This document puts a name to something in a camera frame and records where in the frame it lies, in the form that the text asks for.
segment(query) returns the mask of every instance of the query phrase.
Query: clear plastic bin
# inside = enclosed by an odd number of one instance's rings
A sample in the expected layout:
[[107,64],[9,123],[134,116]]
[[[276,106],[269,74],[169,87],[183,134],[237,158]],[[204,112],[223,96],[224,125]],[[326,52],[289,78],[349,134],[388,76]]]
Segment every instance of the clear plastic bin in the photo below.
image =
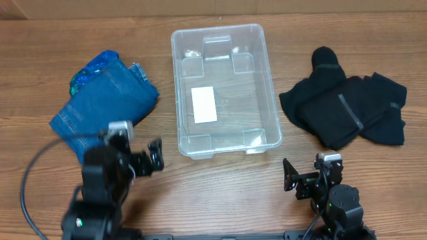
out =
[[263,153],[282,142],[260,25],[178,30],[171,43],[183,155]]

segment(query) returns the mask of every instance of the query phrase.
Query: wooden table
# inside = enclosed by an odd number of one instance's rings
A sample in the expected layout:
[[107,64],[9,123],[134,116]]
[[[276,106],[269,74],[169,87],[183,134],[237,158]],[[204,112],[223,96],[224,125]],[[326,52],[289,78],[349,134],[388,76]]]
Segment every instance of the wooden table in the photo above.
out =
[[[309,200],[283,191],[282,159],[307,173],[323,149],[281,110],[284,141],[267,153],[192,161],[177,149],[171,34],[242,23],[264,28],[276,95],[310,74],[312,51],[323,45],[337,53],[348,76],[377,71],[407,86],[405,146],[358,137],[341,151],[343,183],[359,188],[364,222],[379,239],[427,238],[427,13],[346,13],[0,21],[0,239],[37,239],[19,205],[23,171],[57,137],[48,122],[68,101],[71,77],[105,49],[128,65],[141,63],[160,92],[156,108],[136,126],[132,148],[161,136],[165,169],[131,188],[125,225],[174,235],[305,229],[314,214]],[[60,238],[80,183],[80,165],[65,144],[31,172],[27,206],[50,238]]]

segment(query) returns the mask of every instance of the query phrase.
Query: blue jeans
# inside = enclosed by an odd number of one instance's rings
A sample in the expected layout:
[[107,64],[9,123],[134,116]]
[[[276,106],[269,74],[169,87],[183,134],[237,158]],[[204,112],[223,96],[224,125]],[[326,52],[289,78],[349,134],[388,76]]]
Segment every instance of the blue jeans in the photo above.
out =
[[[49,123],[58,135],[82,135],[107,129],[112,121],[130,120],[135,125],[157,102],[159,93],[139,64],[129,69],[120,59],[113,60],[101,73],[82,87]],[[80,163],[98,139],[67,141]]]

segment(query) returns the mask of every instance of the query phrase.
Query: black cloth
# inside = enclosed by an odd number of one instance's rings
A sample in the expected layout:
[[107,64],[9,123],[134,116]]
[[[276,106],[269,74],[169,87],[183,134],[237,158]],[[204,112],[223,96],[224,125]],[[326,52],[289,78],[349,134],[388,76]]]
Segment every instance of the black cloth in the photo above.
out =
[[289,120],[316,135],[325,147],[339,150],[357,135],[375,143],[404,144],[401,108],[406,88],[374,73],[346,79],[335,53],[320,47],[313,52],[313,72],[279,95]]
[[364,82],[378,97],[388,102],[388,108],[381,120],[366,127],[360,136],[375,143],[403,145],[405,122],[402,120],[401,108],[406,104],[406,87],[377,73],[372,77],[366,76]]
[[312,66],[313,72],[309,78],[295,84],[287,93],[279,95],[280,104],[289,120],[310,133],[313,133],[311,129],[296,117],[297,108],[346,80],[346,74],[338,64],[335,53],[328,47],[320,47],[313,52]]
[[323,146],[339,150],[365,127],[378,122],[389,105],[363,79],[351,77],[298,107],[297,118]]

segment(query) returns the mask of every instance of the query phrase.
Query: white label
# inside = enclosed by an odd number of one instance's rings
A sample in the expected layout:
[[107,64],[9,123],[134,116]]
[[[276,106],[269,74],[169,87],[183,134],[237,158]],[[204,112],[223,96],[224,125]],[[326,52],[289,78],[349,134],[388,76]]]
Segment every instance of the white label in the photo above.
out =
[[196,87],[191,89],[195,123],[217,121],[213,87]]

